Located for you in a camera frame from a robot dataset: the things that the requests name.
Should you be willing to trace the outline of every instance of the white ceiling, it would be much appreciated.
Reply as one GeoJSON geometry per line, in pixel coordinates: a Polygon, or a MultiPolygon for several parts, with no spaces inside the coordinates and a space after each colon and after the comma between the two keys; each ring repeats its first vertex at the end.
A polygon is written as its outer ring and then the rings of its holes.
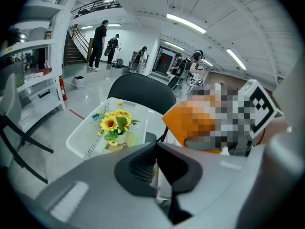
{"type": "Polygon", "coordinates": [[[238,77],[247,74],[272,88],[276,75],[286,77],[304,48],[298,29],[278,0],[117,1],[142,27],[159,29],[161,38],[190,51],[201,49],[225,72],[238,77]],[[205,28],[205,35],[174,25],[167,13],[205,28]],[[227,48],[238,55],[246,72],[237,70],[227,48]]]}

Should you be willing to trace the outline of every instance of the black pants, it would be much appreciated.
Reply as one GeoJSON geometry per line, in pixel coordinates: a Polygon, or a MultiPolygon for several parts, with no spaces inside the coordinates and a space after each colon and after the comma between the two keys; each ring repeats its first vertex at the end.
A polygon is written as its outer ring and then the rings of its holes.
{"type": "Polygon", "coordinates": [[[113,56],[114,56],[114,48],[110,48],[110,52],[108,54],[108,60],[107,60],[108,64],[112,63],[113,56]]]}
{"type": "Polygon", "coordinates": [[[94,66],[95,68],[99,67],[100,64],[100,59],[103,53],[103,49],[102,47],[98,47],[98,48],[93,48],[92,54],[90,56],[90,62],[89,62],[89,66],[92,67],[93,66],[93,61],[95,59],[95,63],[94,66]]]}

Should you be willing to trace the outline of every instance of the doorway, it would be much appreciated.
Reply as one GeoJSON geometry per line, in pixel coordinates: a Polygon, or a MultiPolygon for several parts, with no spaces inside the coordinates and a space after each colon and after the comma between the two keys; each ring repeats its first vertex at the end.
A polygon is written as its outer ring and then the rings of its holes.
{"type": "Polygon", "coordinates": [[[160,48],[152,71],[167,76],[166,72],[169,71],[170,67],[174,63],[174,60],[174,52],[171,52],[164,48],[160,48]]]}

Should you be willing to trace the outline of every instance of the black chair leg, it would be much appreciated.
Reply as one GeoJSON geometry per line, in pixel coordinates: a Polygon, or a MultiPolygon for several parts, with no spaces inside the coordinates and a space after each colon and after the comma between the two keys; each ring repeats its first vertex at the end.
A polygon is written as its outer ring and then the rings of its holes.
{"type": "Polygon", "coordinates": [[[43,181],[45,184],[48,184],[48,180],[43,178],[41,175],[39,175],[35,170],[33,170],[17,153],[17,151],[12,147],[9,140],[5,136],[3,130],[0,130],[0,136],[5,143],[5,145],[8,147],[8,149],[11,151],[11,153],[14,155],[14,158],[16,162],[22,167],[26,168],[28,171],[30,171],[35,177],[37,177],[40,181],[43,181]]]}
{"type": "Polygon", "coordinates": [[[23,139],[25,141],[28,141],[29,143],[53,154],[54,153],[54,150],[53,149],[50,149],[44,145],[42,145],[41,143],[37,142],[36,140],[34,140],[33,138],[31,138],[29,135],[27,135],[26,133],[24,133],[23,131],[21,131],[9,118],[6,118],[6,121],[7,121],[7,125],[14,131],[16,132],[18,135],[22,136],[23,139]]]}
{"type": "Polygon", "coordinates": [[[168,132],[168,128],[166,127],[163,135],[161,137],[158,138],[157,142],[164,142],[165,138],[166,138],[166,135],[167,135],[167,132],[168,132]]]}

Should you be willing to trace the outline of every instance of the staircase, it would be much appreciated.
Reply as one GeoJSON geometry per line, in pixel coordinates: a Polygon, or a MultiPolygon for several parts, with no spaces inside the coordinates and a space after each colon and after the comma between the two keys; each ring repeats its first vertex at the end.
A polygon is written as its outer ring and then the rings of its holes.
{"type": "Polygon", "coordinates": [[[81,54],[71,36],[67,34],[68,45],[67,45],[67,65],[76,63],[88,63],[84,56],[81,54]]]}

